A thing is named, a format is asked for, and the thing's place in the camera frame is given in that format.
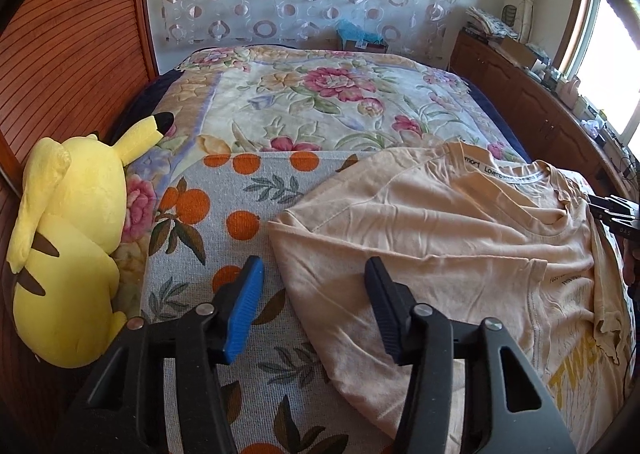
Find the plush toy ear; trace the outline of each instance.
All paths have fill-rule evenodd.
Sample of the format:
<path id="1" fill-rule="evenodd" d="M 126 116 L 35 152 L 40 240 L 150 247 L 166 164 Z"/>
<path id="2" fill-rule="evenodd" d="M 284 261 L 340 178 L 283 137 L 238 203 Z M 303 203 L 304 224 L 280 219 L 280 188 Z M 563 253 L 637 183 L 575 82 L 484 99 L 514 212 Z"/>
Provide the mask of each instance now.
<path id="1" fill-rule="evenodd" d="M 22 177 L 18 218 L 6 253 L 14 274 L 24 268 L 40 218 L 70 165 L 71 155 L 50 138 L 39 140 L 31 149 Z"/>
<path id="2" fill-rule="evenodd" d="M 172 113 L 156 113 L 143 118 L 125 132 L 113 145 L 123 165 L 140 158 L 157 144 L 174 124 Z"/>

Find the wooden cabinet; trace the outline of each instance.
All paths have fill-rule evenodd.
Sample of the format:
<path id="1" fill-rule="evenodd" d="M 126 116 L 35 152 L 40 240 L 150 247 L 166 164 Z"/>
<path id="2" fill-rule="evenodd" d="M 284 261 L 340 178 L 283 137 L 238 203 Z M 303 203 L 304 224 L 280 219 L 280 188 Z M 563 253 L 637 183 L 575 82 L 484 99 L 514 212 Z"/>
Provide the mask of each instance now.
<path id="1" fill-rule="evenodd" d="M 450 70 L 480 88 L 533 160 L 577 170 L 599 195 L 628 195 L 615 167 L 573 113 L 489 46 L 461 32 Z"/>

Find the yellow stuffed animal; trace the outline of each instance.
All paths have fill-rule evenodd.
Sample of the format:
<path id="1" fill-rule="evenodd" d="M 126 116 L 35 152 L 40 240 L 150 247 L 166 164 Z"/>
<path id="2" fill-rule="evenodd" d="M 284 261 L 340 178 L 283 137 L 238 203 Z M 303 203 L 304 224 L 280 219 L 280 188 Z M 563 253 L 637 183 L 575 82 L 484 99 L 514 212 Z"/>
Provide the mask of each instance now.
<path id="1" fill-rule="evenodd" d="M 24 193 L 7 261 L 15 275 L 14 322 L 40 358 L 62 368 L 98 358 L 126 321 L 111 299 L 119 273 L 109 256 L 127 210 L 123 166 L 157 144 L 174 122 L 158 113 L 113 147 L 94 135 L 43 138 L 24 169 Z"/>

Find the cardboard box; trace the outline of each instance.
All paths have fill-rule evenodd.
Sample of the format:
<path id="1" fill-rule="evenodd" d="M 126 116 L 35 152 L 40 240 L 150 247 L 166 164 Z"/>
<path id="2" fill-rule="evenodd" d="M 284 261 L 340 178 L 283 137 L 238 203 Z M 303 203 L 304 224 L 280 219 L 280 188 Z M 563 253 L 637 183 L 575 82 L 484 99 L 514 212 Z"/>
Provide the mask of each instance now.
<path id="1" fill-rule="evenodd" d="M 342 51 L 365 51 L 368 53 L 386 53 L 388 49 L 388 44 L 372 44 L 366 41 L 363 41 L 362 46 L 356 46 L 354 40 L 347 40 L 341 46 Z"/>
<path id="2" fill-rule="evenodd" d="M 524 44 L 513 40 L 511 37 L 505 37 L 500 43 L 500 48 L 508 53 L 523 68 L 531 69 L 536 63 L 538 57 Z"/>

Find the silver screw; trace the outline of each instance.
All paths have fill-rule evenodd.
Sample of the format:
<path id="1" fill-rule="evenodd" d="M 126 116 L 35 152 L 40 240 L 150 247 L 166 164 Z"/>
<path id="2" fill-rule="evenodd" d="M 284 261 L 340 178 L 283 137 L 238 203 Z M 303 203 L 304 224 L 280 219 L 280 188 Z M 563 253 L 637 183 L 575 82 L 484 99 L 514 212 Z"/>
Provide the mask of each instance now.
<path id="1" fill-rule="evenodd" d="M 414 314 L 418 317 L 428 317 L 433 315 L 433 308 L 428 304 L 416 304 L 414 306 Z"/>
<path id="2" fill-rule="evenodd" d="M 206 315 L 212 315 L 215 310 L 216 308 L 210 302 L 203 302 L 202 304 L 198 304 L 196 306 L 196 313 L 198 315 L 202 315 L 203 317 Z"/>
<path id="3" fill-rule="evenodd" d="M 127 320 L 127 328 L 129 328 L 132 331 L 135 331 L 136 329 L 140 329 L 144 325 L 145 325 L 145 320 L 142 317 L 132 317 L 129 320 Z"/>
<path id="4" fill-rule="evenodd" d="M 502 329 L 502 322 L 496 317 L 487 317 L 484 319 L 484 326 L 491 331 L 500 331 Z"/>

